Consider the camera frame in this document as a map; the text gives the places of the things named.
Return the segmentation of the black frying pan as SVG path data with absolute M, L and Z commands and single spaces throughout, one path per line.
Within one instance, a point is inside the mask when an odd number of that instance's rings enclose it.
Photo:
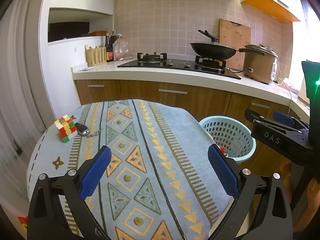
M 223 46 L 219 43 L 204 43 L 204 42 L 193 42 L 190 44 L 193 51 L 200 57 L 209 59 L 225 61 L 233 57 L 236 52 L 240 53 L 254 53 L 257 55 L 264 56 L 265 53 L 255 51 L 247 48 L 240 48 L 238 50 Z

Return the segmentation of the black car key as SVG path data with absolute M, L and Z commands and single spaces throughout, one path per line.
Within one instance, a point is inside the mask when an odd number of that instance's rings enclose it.
M 75 127 L 80 136 L 86 137 L 89 135 L 89 128 L 86 125 L 76 122 Z

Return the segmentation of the dark soy sauce bottle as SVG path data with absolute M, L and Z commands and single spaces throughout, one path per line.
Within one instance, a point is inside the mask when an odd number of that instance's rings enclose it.
M 111 44 L 110 37 L 109 37 L 108 33 L 106 34 L 106 37 L 105 37 L 105 47 L 106 47 L 106 61 L 111 62 L 114 60 L 113 46 Z

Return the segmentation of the woven utensil basket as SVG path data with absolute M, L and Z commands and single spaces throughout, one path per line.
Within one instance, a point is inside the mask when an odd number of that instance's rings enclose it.
M 95 67 L 103 64 L 107 61 L 107 51 L 106 47 L 89 47 L 85 45 L 85 55 L 87 65 L 89 67 Z

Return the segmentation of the clear plastic bag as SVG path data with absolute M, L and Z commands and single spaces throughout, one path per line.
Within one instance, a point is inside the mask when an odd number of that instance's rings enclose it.
M 122 38 L 118 38 L 113 44 L 113 55 L 115 61 L 133 59 L 129 44 Z

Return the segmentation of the black gas stove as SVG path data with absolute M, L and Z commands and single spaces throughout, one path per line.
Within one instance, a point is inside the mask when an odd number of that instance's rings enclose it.
M 200 56 L 196 56 L 194 61 L 169 59 L 167 57 L 167 53 L 138 53 L 136 60 L 120 64 L 118 68 L 175 69 L 225 76 L 237 80 L 241 79 L 241 77 L 236 74 L 236 70 L 231 71 L 226 68 L 226 61 L 219 61 Z

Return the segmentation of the wooden cutting board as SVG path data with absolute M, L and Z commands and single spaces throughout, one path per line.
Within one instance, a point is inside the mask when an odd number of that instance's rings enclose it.
M 251 44 L 251 28 L 229 20 L 219 19 L 219 42 L 230 48 L 238 50 Z M 236 52 L 226 60 L 226 66 L 235 70 L 243 70 L 244 53 Z

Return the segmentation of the rubik's cube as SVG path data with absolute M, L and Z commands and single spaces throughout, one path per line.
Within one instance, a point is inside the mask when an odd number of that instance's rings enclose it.
M 71 141 L 78 134 L 73 118 L 68 115 L 55 120 L 54 125 L 64 143 Z

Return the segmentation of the light blue trash basket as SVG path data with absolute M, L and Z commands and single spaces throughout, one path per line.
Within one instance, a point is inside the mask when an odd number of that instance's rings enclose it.
M 226 116 L 209 116 L 200 126 L 212 137 L 221 151 L 237 163 L 247 161 L 256 150 L 256 140 L 244 124 Z

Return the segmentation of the brown rice cooker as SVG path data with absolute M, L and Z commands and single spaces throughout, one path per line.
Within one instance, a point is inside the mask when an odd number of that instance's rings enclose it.
M 244 48 L 244 75 L 255 81 L 270 84 L 276 80 L 278 55 L 267 46 L 248 44 Z

